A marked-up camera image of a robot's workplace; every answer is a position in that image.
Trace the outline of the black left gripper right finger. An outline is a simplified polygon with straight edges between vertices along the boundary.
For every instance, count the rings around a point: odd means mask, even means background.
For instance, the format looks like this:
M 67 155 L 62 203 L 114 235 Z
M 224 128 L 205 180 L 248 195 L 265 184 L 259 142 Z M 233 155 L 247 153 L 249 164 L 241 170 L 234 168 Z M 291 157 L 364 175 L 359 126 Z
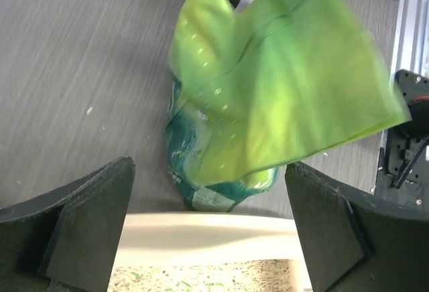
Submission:
M 337 181 L 302 162 L 286 187 L 314 291 L 427 291 L 428 213 Z

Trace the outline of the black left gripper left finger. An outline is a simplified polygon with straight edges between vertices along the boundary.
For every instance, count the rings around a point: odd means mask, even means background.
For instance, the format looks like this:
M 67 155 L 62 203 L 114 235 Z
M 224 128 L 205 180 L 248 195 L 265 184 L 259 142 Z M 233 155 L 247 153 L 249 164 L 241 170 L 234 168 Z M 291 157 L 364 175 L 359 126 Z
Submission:
M 120 157 L 89 175 L 1 209 L 2 291 L 106 291 L 135 164 Z

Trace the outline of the green litter bag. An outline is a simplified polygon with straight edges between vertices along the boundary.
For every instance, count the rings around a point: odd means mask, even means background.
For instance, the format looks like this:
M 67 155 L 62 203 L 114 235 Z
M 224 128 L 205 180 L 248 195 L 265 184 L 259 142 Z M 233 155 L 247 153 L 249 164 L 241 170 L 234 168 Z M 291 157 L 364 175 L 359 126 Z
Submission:
M 195 211 L 229 212 L 280 167 L 411 119 L 343 0 L 185 0 L 169 67 L 168 168 Z

